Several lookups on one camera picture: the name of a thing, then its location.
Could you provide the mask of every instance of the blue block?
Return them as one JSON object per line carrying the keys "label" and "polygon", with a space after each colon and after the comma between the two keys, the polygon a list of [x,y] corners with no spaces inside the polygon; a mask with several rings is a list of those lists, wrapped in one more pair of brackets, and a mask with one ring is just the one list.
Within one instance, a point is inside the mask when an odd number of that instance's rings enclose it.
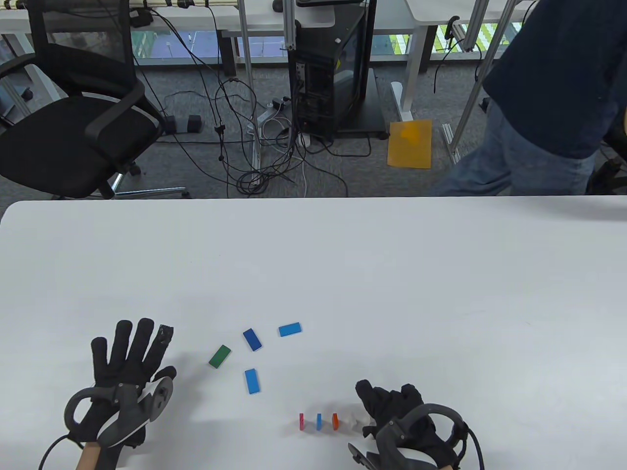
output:
{"label": "blue block", "polygon": [[257,371],[255,369],[248,369],[246,372],[244,372],[244,375],[246,376],[246,384],[248,385],[248,393],[250,395],[258,394],[260,391],[260,388],[259,388],[259,380],[257,379]]}
{"label": "blue block", "polygon": [[280,336],[290,336],[300,333],[303,329],[300,327],[300,323],[291,323],[289,325],[283,325],[278,327],[278,334]]}
{"label": "blue block", "polygon": [[244,332],[244,338],[246,338],[248,345],[253,351],[257,351],[261,347],[261,342],[252,328]]}

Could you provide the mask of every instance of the black glove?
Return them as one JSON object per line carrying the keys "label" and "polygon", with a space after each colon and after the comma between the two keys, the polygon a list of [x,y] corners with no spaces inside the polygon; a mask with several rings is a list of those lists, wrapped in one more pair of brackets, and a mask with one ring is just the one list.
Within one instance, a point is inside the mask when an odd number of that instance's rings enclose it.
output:
{"label": "black glove", "polygon": [[[364,426],[362,429],[364,437],[369,434],[376,437],[377,432],[392,418],[403,418],[408,412],[424,404],[422,396],[411,384],[403,385],[400,392],[396,390],[388,392],[380,387],[372,388],[367,380],[360,380],[355,385],[355,390],[364,408],[376,422],[376,426]],[[451,446],[438,437],[435,424],[430,417],[418,420],[409,429],[408,437],[403,442],[403,447],[427,454],[435,461],[438,468],[457,465],[457,454]]]}
{"label": "black glove", "polygon": [[[146,383],[154,375],[158,380],[162,377],[176,377],[176,369],[168,366],[157,372],[167,346],[172,338],[172,327],[161,325],[148,354],[146,349],[154,329],[154,321],[142,318],[137,324],[135,337],[129,349],[130,332],[133,324],[128,320],[121,320],[115,328],[115,339],[111,347],[111,357],[107,362],[107,340],[94,338],[92,340],[93,378],[95,387],[113,387],[117,384],[138,385],[137,396],[141,394]],[[69,438],[75,442],[95,442],[100,428],[111,418],[119,407],[107,400],[94,399],[85,417],[80,422],[78,430],[71,433]],[[124,444],[136,447],[144,443],[145,427],[130,436]]]}

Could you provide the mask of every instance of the jeans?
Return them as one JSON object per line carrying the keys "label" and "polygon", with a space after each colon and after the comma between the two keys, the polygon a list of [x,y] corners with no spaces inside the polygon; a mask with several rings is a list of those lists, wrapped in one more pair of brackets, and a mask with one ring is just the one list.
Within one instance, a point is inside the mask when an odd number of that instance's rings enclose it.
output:
{"label": "jeans", "polygon": [[492,102],[481,146],[462,158],[431,189],[431,196],[495,196],[512,187],[512,196],[586,193],[596,154],[568,159],[532,144],[508,123]]}

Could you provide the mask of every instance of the black office chair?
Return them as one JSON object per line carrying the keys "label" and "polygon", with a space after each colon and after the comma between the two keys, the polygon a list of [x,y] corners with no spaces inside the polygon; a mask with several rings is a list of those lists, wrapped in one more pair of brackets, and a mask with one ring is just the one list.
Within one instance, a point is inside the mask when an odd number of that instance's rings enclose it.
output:
{"label": "black office chair", "polygon": [[[605,146],[616,152],[616,156],[603,162],[588,183],[587,193],[597,195],[624,194],[627,189],[627,176],[624,168],[627,163],[627,135],[624,127],[625,111],[622,110],[603,140]],[[607,156],[607,149],[601,149]]]}
{"label": "black office chair", "polygon": [[34,53],[0,66],[0,78],[34,64],[68,97],[0,135],[0,174],[58,197],[188,196],[184,187],[117,192],[164,124],[135,75],[129,0],[28,0],[28,16]]}

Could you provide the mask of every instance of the orange paper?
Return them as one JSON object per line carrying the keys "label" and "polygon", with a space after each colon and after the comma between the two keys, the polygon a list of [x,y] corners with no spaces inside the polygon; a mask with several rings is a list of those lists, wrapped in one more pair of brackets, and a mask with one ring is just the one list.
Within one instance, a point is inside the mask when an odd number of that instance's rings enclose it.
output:
{"label": "orange paper", "polygon": [[431,168],[431,128],[429,120],[393,122],[387,144],[387,164],[398,168]]}

